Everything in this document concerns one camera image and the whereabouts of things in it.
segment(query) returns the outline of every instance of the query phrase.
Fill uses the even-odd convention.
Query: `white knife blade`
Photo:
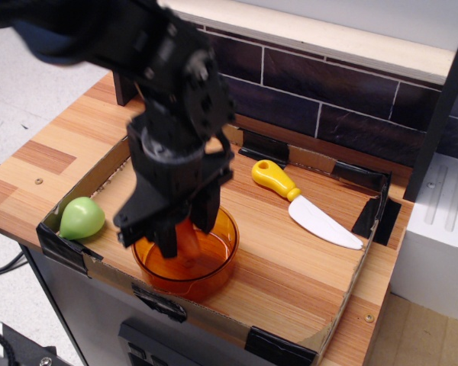
[[[316,236],[345,248],[360,250],[363,243],[301,194],[289,206],[290,217]]]

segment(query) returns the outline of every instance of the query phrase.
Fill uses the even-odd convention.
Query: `transparent orange bowl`
[[[234,218],[220,207],[209,234],[195,229],[201,255],[187,266],[185,258],[165,259],[158,246],[145,239],[132,245],[144,280],[164,294],[200,301],[222,288],[234,270],[239,230]]]

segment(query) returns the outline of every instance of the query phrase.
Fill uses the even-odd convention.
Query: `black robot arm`
[[[177,223],[212,229],[232,177],[222,127],[234,106],[203,34],[152,0],[0,1],[0,27],[46,63],[88,61],[137,84],[146,110],[127,126],[137,187],[114,218],[124,246],[147,237],[169,258]],[[206,153],[211,138],[221,151]]]

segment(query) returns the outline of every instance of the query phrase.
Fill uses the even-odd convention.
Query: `wood grain surface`
[[[40,250],[38,223],[124,138],[125,125],[141,110],[138,100],[125,108],[116,105],[108,75],[4,162],[0,166],[0,233]],[[287,201],[253,183],[249,173],[253,163],[237,156],[235,179],[224,186],[221,196],[241,235],[234,277],[202,305],[305,345],[333,321],[363,251],[331,245],[296,225],[288,216]],[[106,264],[140,278],[131,251],[117,242],[111,223],[120,202],[134,187],[134,173],[129,169],[126,165],[95,196],[108,213],[108,222],[101,234],[85,244],[103,255]],[[369,192],[295,166],[286,171],[304,196],[348,229],[370,197]],[[354,366],[365,359],[375,328],[375,322],[368,323],[366,317],[379,315],[411,214],[412,204],[400,195],[401,181],[395,181],[391,191],[402,209],[390,243],[386,247],[372,243],[369,248],[323,365]]]

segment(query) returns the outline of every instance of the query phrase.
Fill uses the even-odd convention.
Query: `dark brick wall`
[[[214,28],[204,31],[239,114],[414,165],[441,85]],[[438,152],[458,158],[458,100]]]

